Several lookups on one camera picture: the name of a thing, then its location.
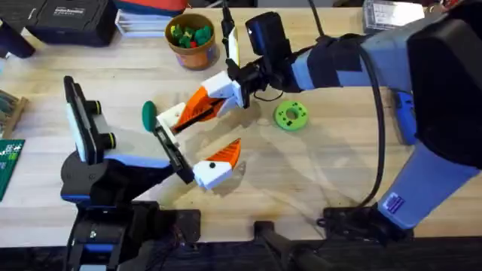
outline black box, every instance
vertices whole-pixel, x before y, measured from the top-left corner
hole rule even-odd
[[[112,0],[44,0],[26,28],[47,44],[103,47],[115,33],[117,8]]]

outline sticker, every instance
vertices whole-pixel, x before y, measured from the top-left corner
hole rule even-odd
[[[385,208],[389,213],[395,214],[404,203],[405,199],[402,199],[397,193],[392,192],[383,203],[383,208]]]
[[[66,8],[56,7],[53,11],[54,16],[75,17],[82,18],[85,13],[85,8]]]

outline green toy piece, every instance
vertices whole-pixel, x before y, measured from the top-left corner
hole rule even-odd
[[[172,38],[174,38],[175,40],[179,40],[182,35],[184,33],[182,32],[182,28],[180,25],[177,25],[177,26],[171,26],[171,35],[172,35]]]
[[[179,39],[179,46],[183,48],[191,48],[191,40],[194,37],[194,30],[192,28],[186,27],[184,34]]]
[[[191,48],[191,39],[188,36],[182,36],[179,39],[179,47]]]
[[[296,131],[307,124],[308,110],[299,102],[284,101],[274,111],[274,120],[281,128]]]
[[[209,26],[204,26],[202,29],[198,29],[194,34],[194,40],[197,46],[203,46],[211,38],[212,31]]]
[[[156,116],[156,105],[151,101],[145,102],[144,106],[142,106],[142,124],[144,124],[144,128],[148,132],[153,132],[156,129]]]

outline black cable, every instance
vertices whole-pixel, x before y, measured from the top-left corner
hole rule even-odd
[[[310,7],[313,11],[313,16],[315,17],[315,22],[316,22],[316,26],[318,27],[319,34],[320,36],[324,36],[325,33],[323,32],[321,23],[319,21],[318,12],[316,11],[315,5],[313,4],[313,0],[308,0],[308,2],[310,3]],[[380,184],[382,182],[383,169],[385,166],[385,146],[386,146],[385,117],[383,113],[383,103],[382,103],[382,96],[380,93],[380,85],[377,79],[377,75],[375,73],[374,64],[371,61],[371,58],[368,55],[367,51],[361,45],[358,45],[358,51],[360,53],[361,59],[365,64],[365,67],[367,68],[367,73],[368,73],[368,77],[370,78],[371,88],[374,93],[375,110],[377,112],[377,122],[378,122],[378,164],[377,164],[377,177],[375,178],[375,183],[371,189],[371,192],[349,213],[345,221],[349,217],[351,217],[352,214],[358,212],[360,209],[365,207],[375,197],[375,195],[377,195],[377,192],[380,189]],[[325,226],[325,220],[323,218],[316,220],[316,223],[320,227]],[[325,239],[325,241],[319,246],[317,251],[323,245],[325,245],[328,240],[329,238]]]
[[[313,12],[313,16],[315,17],[315,23],[316,23],[316,27],[318,28],[318,33],[320,37],[323,37],[325,36],[325,33],[323,32],[322,24],[319,22],[318,11],[316,11],[315,4],[313,3],[313,0],[308,0],[308,3],[310,4],[311,11]]]
[[[370,193],[363,199],[350,214],[359,211],[365,207],[377,194],[380,184],[383,178],[383,168],[385,167],[385,116],[383,113],[382,95],[380,93],[380,85],[378,83],[377,75],[375,74],[374,64],[371,61],[370,55],[361,46],[358,46],[361,60],[365,63],[367,68],[368,77],[370,78],[371,88],[374,92],[375,110],[377,111],[378,119],[378,165],[377,165],[377,177]]]
[[[272,102],[272,101],[276,101],[277,99],[281,98],[281,96],[283,96],[284,92],[281,91],[281,93],[274,99],[265,99],[265,98],[261,98],[260,96],[257,96],[256,93],[258,93],[258,90],[253,93],[253,97],[255,97],[256,99],[260,100],[260,101],[263,101],[263,102]]]

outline blue label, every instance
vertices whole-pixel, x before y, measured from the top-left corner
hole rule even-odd
[[[389,213],[395,214],[404,203],[405,199],[402,199],[397,193],[391,193],[383,203],[383,208],[385,208]]]

